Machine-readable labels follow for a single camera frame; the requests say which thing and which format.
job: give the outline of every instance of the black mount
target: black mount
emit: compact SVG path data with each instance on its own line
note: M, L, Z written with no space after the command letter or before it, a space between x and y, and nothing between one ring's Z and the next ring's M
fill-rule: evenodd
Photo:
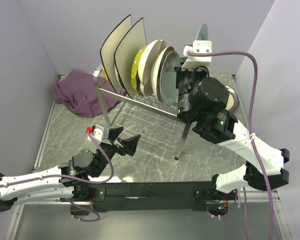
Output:
M123 130L123 126L109 129L108 143L100 143L100 147L110 160L115 154L121 156L128 154L129 156L133 156L136 153L141 135L138 134L127 139L122 139L119 135ZM89 179L88 176L98 178L107 165L108 161L100 150L96 149L96 152L93 153L88 149L84 149L73 156L69 162L60 165L59 168L61 168L62 174L81 179ZM92 193L87 183L67 178L62 178L60 182L66 187L75 187L75 192L73 193L74 196L72 198L74 201L82 201Z
M207 211L207 203L234 200L236 194L218 192L211 181L120 182L90 184L93 210L108 211L181 210Z
M236 116L224 109L217 114L204 114L192 130L208 142L218 144L235 139L233 131L237 122Z
M280 149L281 155L283 156L283 163L286 163L290 160L290 152L288 149L283 148ZM246 162L246 173L243 179L248 182L249 186L258 189L260 191L266 191L266 182L264 176L257 170L255 166L251 163ZM277 175L269 175L267 176L269 179L271 190L277 189L289 183L289 172L284 168L281 169L280 174Z

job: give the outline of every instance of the purple towel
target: purple towel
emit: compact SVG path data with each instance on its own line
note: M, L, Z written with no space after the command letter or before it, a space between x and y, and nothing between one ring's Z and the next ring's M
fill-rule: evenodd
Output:
M94 86L93 75L72 70L62 81L54 85L54 100L57 104L64 104L71 112L86 118L93 118L102 113L98 100L96 88ZM106 84L103 89L115 93L113 88ZM112 109L119 100L105 96L107 110Z

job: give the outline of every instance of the black metal beam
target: black metal beam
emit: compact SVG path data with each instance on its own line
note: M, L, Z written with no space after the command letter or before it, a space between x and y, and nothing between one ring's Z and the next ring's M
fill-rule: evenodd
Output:
M224 194L211 188L210 181L188 182L121 182L89 185L93 209L97 212L133 210L206 211L206 202L235 199L235 193Z

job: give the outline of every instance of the dish rack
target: dish rack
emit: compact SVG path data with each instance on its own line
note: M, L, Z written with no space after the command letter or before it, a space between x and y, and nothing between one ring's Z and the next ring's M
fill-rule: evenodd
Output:
M98 67L97 70L98 69L99 69L98 74L94 75L95 79L96 79L94 81L94 84L95 84L96 93L97 93L97 96L98 96L98 99L100 102L100 106L102 109L102 113L103 113L106 125L108 127L112 127L113 125L116 125L119 127L120 125L115 123L115 121L117 120L117 118L120 114L126 114L126 115L130 115L132 117L135 117L135 116L131 115L130 113L128 113L128 111L124 111L124 109L132 109L132 107L129 105L136 106L136 107L145 109L147 111L150 111L152 113L158 114L160 116L163 116L165 118L160 119L160 120L164 121L166 123L171 123L171 124L176 125L173 122L165 121L166 118L173 120L175 122L182 123L182 124L177 125L178 128L181 128L183 130L176 132L177 134L180 135L180 140L178 141L178 143L175 146L169 145L168 143L159 141L150 136L147 136L140 132L134 131L133 129L129 129L126 127L124 128L124 132L128 135L141 134L141 138L140 138L141 141L145 141L149 144L156 145L159 148L163 148L164 150L174 152L174 159L179 160L180 154L182 152L182 148L186 142L186 138L188 136L188 133L189 133L189 130L191 127L191 123L184 123L183 121L181 121L180 119L177 118L177 115L175 114L177 112L177 104L170 105L170 106L165 105L163 102L159 102L154 97L153 94L151 96L135 95L134 98L131 99L129 96L123 96L123 95L119 95L117 93L107 91L107 90L103 89L105 84L107 84L107 81L104 78L102 67ZM99 81L99 77L104 78L104 80L101 83ZM108 114L108 110L106 107L106 102L105 102L104 96L108 96L108 97L122 101L122 105L120 106L118 112L115 114L115 116L112 120L110 120L110 118L109 118L109 114ZM146 121L145 119L142 119L140 117L135 117L135 118L137 118L140 121ZM165 129L162 126L158 126L158 127L163 128L162 129L163 131L171 131L170 129Z

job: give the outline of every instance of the marble floor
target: marble floor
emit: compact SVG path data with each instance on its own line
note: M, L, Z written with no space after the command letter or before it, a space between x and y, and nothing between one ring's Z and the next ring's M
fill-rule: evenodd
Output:
M230 74L214 77L237 91ZM158 104L152 97L139 98L138 101L176 114L175 107ZM109 111L110 120L121 105L119 103ZM234 114L243 124L247 124L241 105ZM82 149L96 149L85 134L85 129L99 124L105 125L102 114L95 118L82 118L71 113L62 104L55 105L39 170L67 162ZM245 162L234 152L205 141L192 130L187 136L180 159L174 160L175 146L181 139L185 125L131 104L123 107L113 125L118 126L124 127L120 137L141 134L141 139L133 157L113 157L115 174L111 182L209 181L214 174L229 172ZM109 174L110 169L107 167L102 176Z

